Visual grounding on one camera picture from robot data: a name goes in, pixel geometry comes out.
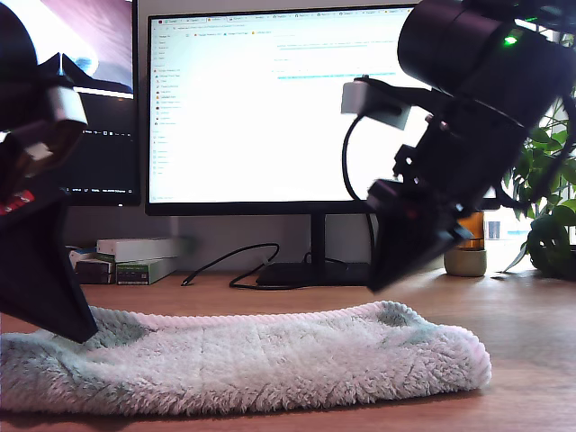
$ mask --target monitor screen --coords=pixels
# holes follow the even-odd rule
[[[149,212],[276,213],[312,203],[332,212],[351,203],[341,154],[354,116],[340,111],[343,85],[370,75],[423,86],[397,58],[411,9],[150,17]],[[394,155],[416,146],[425,118],[413,109],[405,130],[359,124],[348,166],[361,197],[392,178]]]
[[[76,205],[140,203],[130,0],[0,0],[22,21],[49,74],[66,74],[88,127],[50,173]]]

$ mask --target green led light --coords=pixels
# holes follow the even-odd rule
[[[516,42],[518,42],[518,39],[516,39],[514,36],[508,36],[504,40],[504,44],[507,46],[514,45]]]

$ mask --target white towel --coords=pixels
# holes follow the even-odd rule
[[[2,335],[0,409],[198,415],[470,391],[490,357],[468,330],[380,301],[320,313],[160,317],[92,308],[83,345]]]

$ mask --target desk surface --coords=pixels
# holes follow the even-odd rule
[[[90,418],[1,414],[0,430],[33,431],[562,431],[576,430],[576,283],[531,273],[499,278],[414,275],[372,295],[362,287],[291,292],[237,291],[229,276],[179,286],[170,276],[149,287],[87,286],[89,303],[166,315],[330,311],[391,300],[438,324],[473,331],[490,352],[493,379],[482,391],[358,408],[232,418]],[[2,317],[2,331],[34,328]]]

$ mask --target cable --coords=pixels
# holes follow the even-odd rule
[[[348,146],[350,144],[350,137],[352,136],[352,132],[358,125],[358,123],[364,118],[363,114],[359,114],[348,129],[346,136],[344,137],[344,144],[342,145],[342,177],[344,178],[344,185],[348,194],[354,199],[355,201],[362,201],[360,197],[354,191],[354,187],[350,183],[350,176],[348,175]],[[370,213],[365,214],[366,223],[368,225],[368,234],[370,235],[370,261],[374,261],[374,253],[376,250],[375,240],[374,240],[374,225],[372,223],[372,216]]]
[[[299,288],[304,288],[305,285],[288,285],[288,286],[265,286],[265,285],[244,285],[243,283],[238,283],[238,281],[241,281],[242,279],[249,277],[251,275],[253,275],[254,273],[256,273],[258,270],[260,270],[261,268],[267,266],[267,264],[269,264],[270,262],[272,262],[276,256],[278,255],[278,253],[280,252],[280,245],[278,243],[260,243],[257,245],[252,245],[252,246],[246,246],[246,247],[241,247],[240,249],[236,249],[224,256],[221,256],[218,259],[215,259],[214,261],[212,261],[211,263],[199,268],[198,270],[196,270],[195,272],[192,272],[188,277],[186,277],[183,281],[182,281],[182,286],[188,286],[190,284],[190,282],[197,276],[199,275],[201,272],[209,269],[212,266],[216,266],[218,263],[220,263],[221,261],[224,261],[225,259],[228,259],[236,254],[239,254],[241,252],[245,252],[247,250],[252,250],[252,249],[260,249],[260,248],[275,248],[276,250],[274,251],[274,253],[266,260],[266,263],[263,263],[261,265],[259,265],[258,267],[254,268],[253,270],[250,270],[249,272],[246,272],[244,274],[241,274],[238,277],[235,277],[234,279],[232,279],[229,283],[229,287],[230,288],[240,288],[240,289],[250,289],[250,290],[260,290],[260,291],[281,291],[281,290],[295,290],[295,289],[299,289]]]

